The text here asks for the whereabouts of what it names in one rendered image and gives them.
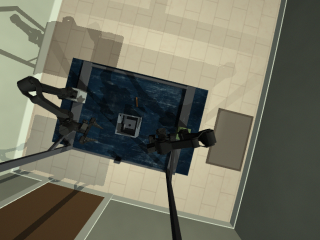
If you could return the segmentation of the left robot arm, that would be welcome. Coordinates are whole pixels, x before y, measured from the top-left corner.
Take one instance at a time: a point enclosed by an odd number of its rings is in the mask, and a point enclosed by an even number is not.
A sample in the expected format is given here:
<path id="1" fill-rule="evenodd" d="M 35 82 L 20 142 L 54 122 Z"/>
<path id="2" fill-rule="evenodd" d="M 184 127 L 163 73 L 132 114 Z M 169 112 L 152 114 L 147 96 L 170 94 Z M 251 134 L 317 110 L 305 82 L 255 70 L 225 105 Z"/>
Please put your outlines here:
<path id="1" fill-rule="evenodd" d="M 66 88 L 57 88 L 44 83 L 41 83 L 37 78 L 33 76 L 27 76 L 17 82 L 17 87 L 21 91 L 23 95 L 28 97 L 30 101 L 34 104 L 41 106 L 42 108 L 48 110 L 49 112 L 56 115 L 57 119 L 59 119 L 59 133 L 63 136 L 68 135 L 70 132 L 75 131 L 75 127 L 78 122 L 73 120 L 74 114 L 67 109 L 62 109 L 46 99 L 43 93 L 48 93 L 52 95 L 56 95 L 58 99 L 64 100 L 66 98 L 77 98 L 78 91 L 73 90 L 70 86 Z M 36 95 L 33 96 L 29 94 L 29 92 L 35 92 Z M 85 133 L 84 131 L 89 126 L 88 120 L 83 119 L 82 123 L 80 123 L 81 128 L 77 128 L 81 133 Z"/>

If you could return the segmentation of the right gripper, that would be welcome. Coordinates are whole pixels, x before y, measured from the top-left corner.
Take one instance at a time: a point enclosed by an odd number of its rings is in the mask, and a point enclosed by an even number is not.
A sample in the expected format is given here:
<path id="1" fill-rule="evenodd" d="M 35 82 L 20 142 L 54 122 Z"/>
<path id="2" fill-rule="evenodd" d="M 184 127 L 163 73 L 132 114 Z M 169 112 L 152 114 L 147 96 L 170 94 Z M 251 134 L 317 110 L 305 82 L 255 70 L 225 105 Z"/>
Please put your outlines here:
<path id="1" fill-rule="evenodd" d="M 175 133 L 169 133 L 167 134 L 167 137 L 161 137 L 161 138 L 156 138 L 156 134 L 151 134 L 148 136 L 149 139 L 149 144 L 154 143 L 155 141 L 161 140 L 161 139 L 166 139 L 170 141 L 176 141 L 176 134 Z"/>

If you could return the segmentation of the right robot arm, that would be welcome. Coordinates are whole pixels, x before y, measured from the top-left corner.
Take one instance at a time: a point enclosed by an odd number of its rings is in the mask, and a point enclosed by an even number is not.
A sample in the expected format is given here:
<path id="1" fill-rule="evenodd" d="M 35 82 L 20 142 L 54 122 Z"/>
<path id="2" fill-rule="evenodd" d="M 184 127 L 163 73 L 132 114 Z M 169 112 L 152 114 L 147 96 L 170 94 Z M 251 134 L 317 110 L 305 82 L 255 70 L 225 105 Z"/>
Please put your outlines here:
<path id="1" fill-rule="evenodd" d="M 166 129 L 165 128 L 157 128 L 156 135 L 158 138 L 167 138 Z M 170 141 L 166 139 L 160 139 L 153 143 L 147 144 L 148 153 L 157 152 L 157 154 L 166 155 L 171 150 L 177 149 L 185 149 L 185 148 L 198 148 L 204 147 L 209 148 L 214 146 L 216 141 L 216 137 L 213 129 L 205 129 L 199 131 L 198 133 L 189 133 L 187 129 L 181 129 L 178 133 L 178 137 L 180 140 Z M 199 141 L 204 145 L 200 145 Z"/>

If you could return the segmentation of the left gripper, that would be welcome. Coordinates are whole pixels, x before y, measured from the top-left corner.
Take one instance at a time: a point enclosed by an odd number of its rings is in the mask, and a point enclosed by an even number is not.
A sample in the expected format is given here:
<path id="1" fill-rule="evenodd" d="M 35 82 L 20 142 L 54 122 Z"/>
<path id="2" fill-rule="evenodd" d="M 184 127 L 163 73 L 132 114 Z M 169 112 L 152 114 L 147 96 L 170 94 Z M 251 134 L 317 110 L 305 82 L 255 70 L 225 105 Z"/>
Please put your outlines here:
<path id="1" fill-rule="evenodd" d="M 76 125 L 75 129 L 74 129 L 74 130 L 75 130 L 76 132 L 78 132 L 78 133 L 82 133 L 82 132 L 80 132 L 79 130 L 77 130 L 77 128 L 80 128 L 80 126 L 81 126 L 80 124 L 81 124 L 81 123 L 78 123 L 78 124 Z M 98 125 L 98 124 L 96 123 L 96 118 L 91 117 L 91 119 L 90 119 L 90 121 L 89 121 L 89 126 L 87 126 L 86 130 L 84 131 L 84 133 L 82 133 L 82 134 L 84 134 L 84 135 L 81 136 L 81 137 L 79 138 L 79 140 L 78 140 L 80 144 L 84 145 L 84 143 L 86 144 L 86 142 L 95 142 L 95 141 L 98 141 L 98 140 L 96 140 L 96 139 L 87 137 L 87 134 L 88 134 L 88 132 L 89 132 L 89 130 L 91 129 L 92 126 L 94 126 L 94 127 L 96 127 L 96 128 L 99 128 L 99 129 L 103 129 L 100 125 Z"/>

